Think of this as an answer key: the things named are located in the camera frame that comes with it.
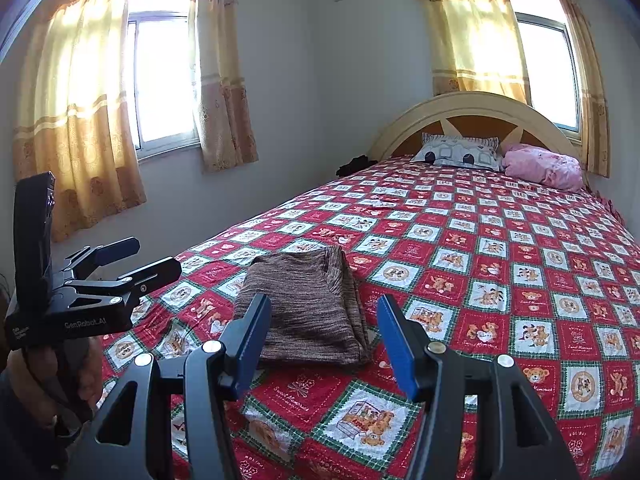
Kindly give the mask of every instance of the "white patterned pillow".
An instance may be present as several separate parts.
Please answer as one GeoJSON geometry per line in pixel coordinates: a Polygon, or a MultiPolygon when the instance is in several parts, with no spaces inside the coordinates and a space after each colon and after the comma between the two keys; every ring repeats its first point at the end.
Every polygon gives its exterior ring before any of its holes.
{"type": "Polygon", "coordinates": [[[500,163],[493,147],[494,144],[497,147],[498,139],[494,139],[495,143],[493,139],[429,136],[420,152],[412,158],[412,162],[500,171],[500,163]]]}

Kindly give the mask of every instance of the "striped knit fabric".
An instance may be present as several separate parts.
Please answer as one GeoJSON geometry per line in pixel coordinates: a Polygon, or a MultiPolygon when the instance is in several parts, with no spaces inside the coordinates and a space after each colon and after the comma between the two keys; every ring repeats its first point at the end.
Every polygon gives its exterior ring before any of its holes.
{"type": "Polygon", "coordinates": [[[340,246],[258,256],[236,298],[244,316],[258,292],[271,300],[264,364],[359,365],[370,361],[362,304],[340,246]]]}

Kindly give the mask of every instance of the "yellow curtain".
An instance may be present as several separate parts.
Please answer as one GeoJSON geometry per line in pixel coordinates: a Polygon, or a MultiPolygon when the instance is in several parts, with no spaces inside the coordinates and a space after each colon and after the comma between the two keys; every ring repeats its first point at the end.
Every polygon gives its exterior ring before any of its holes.
{"type": "Polygon", "coordinates": [[[52,238],[146,201],[124,93],[127,0],[44,0],[18,89],[16,179],[56,177],[52,238]]]}
{"type": "Polygon", "coordinates": [[[530,104],[518,22],[509,0],[420,0],[431,40],[433,94],[479,90],[530,104]]]}
{"type": "Polygon", "coordinates": [[[236,34],[237,0],[191,0],[194,118],[204,162],[219,171],[258,160],[236,34]]]}
{"type": "Polygon", "coordinates": [[[560,0],[580,72],[580,133],[585,169],[609,176],[609,109],[589,22],[578,0],[560,0]]]}

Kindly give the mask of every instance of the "blue gripper pad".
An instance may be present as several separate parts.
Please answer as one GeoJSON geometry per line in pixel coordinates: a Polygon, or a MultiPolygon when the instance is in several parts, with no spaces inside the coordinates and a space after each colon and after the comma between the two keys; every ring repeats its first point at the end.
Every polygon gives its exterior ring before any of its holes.
{"type": "Polygon", "coordinates": [[[271,300],[256,294],[244,317],[231,321],[219,341],[225,345],[220,387],[226,400],[238,400],[249,389],[271,325],[271,300]]]}
{"type": "Polygon", "coordinates": [[[413,402],[426,400],[431,385],[428,374],[426,332],[416,321],[408,320],[391,294],[378,300],[378,328],[385,343],[398,387],[413,402]]]}
{"type": "Polygon", "coordinates": [[[127,256],[133,256],[138,254],[140,250],[140,242],[134,238],[125,238],[119,242],[105,245],[95,251],[95,264],[99,267],[109,265],[113,262],[117,262],[127,256]]]}

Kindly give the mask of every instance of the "checkered blanket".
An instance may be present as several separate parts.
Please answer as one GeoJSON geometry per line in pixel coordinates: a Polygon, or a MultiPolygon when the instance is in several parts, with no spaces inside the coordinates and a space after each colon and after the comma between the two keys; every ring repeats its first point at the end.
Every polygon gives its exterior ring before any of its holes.
{"type": "MultiPolygon", "coordinates": [[[[640,430],[640,250],[628,231],[585,192],[407,158],[181,254],[180,282],[143,298],[129,333],[105,336],[105,391],[139,352],[180,356],[219,337],[256,255],[327,244],[344,248],[359,282],[373,362],[355,375],[259,370],[245,399],[226,407],[243,478],[404,477],[420,407],[398,390],[376,328],[385,293],[432,339],[481,358],[514,356],[584,478],[610,470],[640,430]]],[[[476,400],[466,399],[460,478],[472,473],[476,400]]],[[[172,435],[186,477],[178,397],[172,435]]]]}

